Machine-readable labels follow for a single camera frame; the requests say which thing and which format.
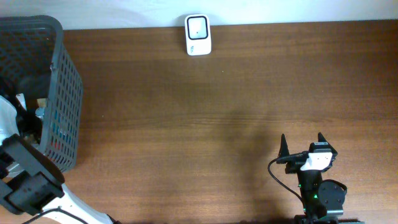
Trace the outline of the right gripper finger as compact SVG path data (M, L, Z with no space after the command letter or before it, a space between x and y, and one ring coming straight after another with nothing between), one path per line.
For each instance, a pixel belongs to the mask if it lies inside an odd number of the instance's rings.
M278 153L278 158L287 157L289 155L290 155L290 153L289 153L289 148L288 148L287 141L285 138L285 134L282 134L281 138L280 138L280 149L279 149L279 153Z
M327 142L322 133L318 133L318 142Z

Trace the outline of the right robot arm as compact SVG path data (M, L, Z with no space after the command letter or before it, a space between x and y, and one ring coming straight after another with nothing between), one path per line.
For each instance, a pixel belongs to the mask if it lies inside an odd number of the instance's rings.
M291 154L285 135L281 135L278 156L267 166L270 176L302 203L303 214L294 216L294 223L360 223L356 219L340 219L348 188L341 182L322 177L333 166L338 152L322 133L318 133L317 138L318 141L311 143L308 150ZM297 175L299 193L272 173L271 165L274 163L284 164L286 174Z

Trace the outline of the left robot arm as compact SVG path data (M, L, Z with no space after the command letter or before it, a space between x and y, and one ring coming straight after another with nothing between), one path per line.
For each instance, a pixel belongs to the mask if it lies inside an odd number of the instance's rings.
M15 215L32 215L27 223L42 217L61 224L107 223L119 220L101 213L78 198L65 184L58 167L19 136L17 110L1 97L1 178L16 162L23 171L8 182L1 181L1 205Z

